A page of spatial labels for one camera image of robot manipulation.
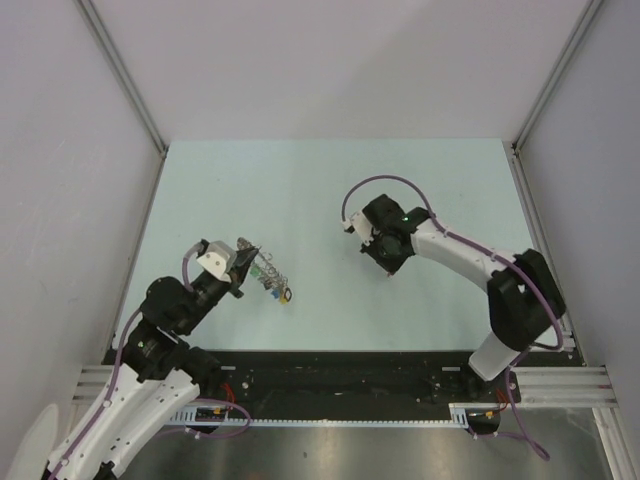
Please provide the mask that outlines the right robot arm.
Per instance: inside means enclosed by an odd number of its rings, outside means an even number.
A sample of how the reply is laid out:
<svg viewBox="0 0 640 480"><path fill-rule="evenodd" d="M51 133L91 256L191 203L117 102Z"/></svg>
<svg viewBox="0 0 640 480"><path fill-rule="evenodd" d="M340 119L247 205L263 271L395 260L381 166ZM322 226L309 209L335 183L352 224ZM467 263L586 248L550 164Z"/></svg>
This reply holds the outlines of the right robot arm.
<svg viewBox="0 0 640 480"><path fill-rule="evenodd" d="M386 194L345 218L343 225L360 238L360 252L389 275L419 256L466 278L487 295L490 330L461 376L462 391L473 401L493 394L497 377L566 313L548 263L534 249L520 254L491 249L446 228L426 208L404 211Z"/></svg>

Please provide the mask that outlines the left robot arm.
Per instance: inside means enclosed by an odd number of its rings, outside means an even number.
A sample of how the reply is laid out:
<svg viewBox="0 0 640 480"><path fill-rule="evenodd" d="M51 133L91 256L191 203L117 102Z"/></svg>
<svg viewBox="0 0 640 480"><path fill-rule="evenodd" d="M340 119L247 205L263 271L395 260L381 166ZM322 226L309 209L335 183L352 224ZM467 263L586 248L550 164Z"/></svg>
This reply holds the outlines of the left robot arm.
<svg viewBox="0 0 640 480"><path fill-rule="evenodd" d="M225 296L242 297L258 253L202 240L184 255L180 277L149 285L122 330L110 378L49 454L43 478L117 479L178 410L219 392L219 362L185 338Z"/></svg>

